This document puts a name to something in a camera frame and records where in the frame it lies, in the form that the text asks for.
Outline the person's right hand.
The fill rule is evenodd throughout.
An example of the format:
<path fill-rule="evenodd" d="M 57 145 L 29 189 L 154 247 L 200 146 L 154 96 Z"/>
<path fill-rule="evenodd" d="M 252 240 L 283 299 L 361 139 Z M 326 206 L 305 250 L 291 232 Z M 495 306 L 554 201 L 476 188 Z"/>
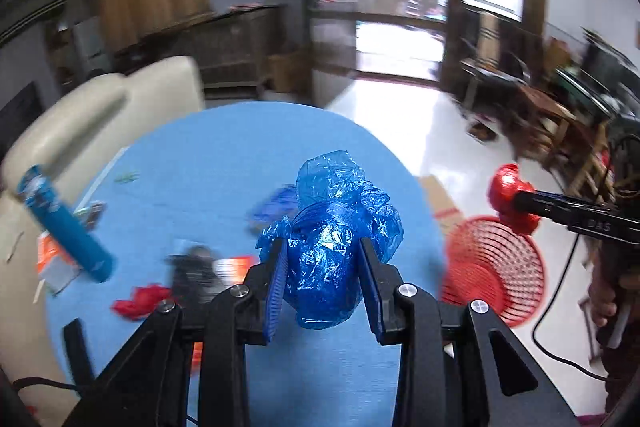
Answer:
<path fill-rule="evenodd" d="M 599 271 L 592 272 L 588 297 L 591 305 L 591 320 L 598 327 L 605 326 L 608 320 L 614 317 L 617 307 L 615 291 Z"/>

